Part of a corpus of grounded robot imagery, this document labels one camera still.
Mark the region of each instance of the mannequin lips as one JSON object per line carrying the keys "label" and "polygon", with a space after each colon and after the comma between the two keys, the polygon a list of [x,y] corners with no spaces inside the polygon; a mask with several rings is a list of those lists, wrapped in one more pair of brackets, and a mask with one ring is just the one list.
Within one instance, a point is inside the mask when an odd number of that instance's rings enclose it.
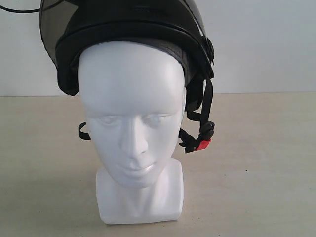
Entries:
{"label": "mannequin lips", "polygon": [[146,168],[142,168],[142,169],[130,169],[130,168],[125,168],[125,167],[122,167],[120,165],[118,165],[118,167],[120,168],[120,170],[123,171],[123,173],[127,176],[130,176],[130,177],[142,177],[146,174],[148,174],[154,167],[155,163],[147,166]]}

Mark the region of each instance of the white backdrop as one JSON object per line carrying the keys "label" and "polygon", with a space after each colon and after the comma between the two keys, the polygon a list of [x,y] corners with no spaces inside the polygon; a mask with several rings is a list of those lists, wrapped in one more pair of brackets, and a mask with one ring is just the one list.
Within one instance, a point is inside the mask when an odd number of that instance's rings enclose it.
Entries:
{"label": "white backdrop", "polygon": [[[215,93],[316,91],[315,0],[196,0],[216,50]],[[0,0],[33,9],[40,0]],[[0,96],[63,95],[38,13],[0,10]]]}

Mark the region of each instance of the helmet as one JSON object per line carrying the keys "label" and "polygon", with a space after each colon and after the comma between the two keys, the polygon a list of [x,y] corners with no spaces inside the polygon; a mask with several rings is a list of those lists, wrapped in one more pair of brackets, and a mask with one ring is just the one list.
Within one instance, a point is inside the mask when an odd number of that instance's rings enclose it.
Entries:
{"label": "helmet", "polygon": [[[58,86],[71,96],[79,92],[80,54],[90,46],[133,41],[173,55],[185,72],[188,119],[200,122],[197,139],[180,130],[180,145],[186,153],[207,147],[215,126],[208,120],[214,49],[193,0],[42,0],[39,26],[43,45],[57,68]],[[201,113],[196,113],[201,104]],[[89,140],[89,134],[81,132],[84,126],[79,126],[79,136]]]}

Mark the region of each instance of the beige table surface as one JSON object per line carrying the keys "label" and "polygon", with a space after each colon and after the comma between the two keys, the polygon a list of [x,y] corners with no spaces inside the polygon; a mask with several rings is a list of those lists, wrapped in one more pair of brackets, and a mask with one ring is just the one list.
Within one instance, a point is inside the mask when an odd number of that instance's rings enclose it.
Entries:
{"label": "beige table surface", "polygon": [[211,146],[174,154],[179,221],[119,226],[99,218],[79,99],[0,98],[0,237],[316,237],[316,93],[215,95]]}

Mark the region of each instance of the mannequin face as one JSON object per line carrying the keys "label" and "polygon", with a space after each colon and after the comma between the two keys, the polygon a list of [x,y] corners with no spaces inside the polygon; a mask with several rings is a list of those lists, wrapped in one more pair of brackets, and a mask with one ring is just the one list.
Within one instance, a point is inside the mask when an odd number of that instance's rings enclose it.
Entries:
{"label": "mannequin face", "polygon": [[108,42],[83,52],[78,74],[88,131],[110,176],[125,187],[153,184],[178,142],[180,63],[149,46]]}

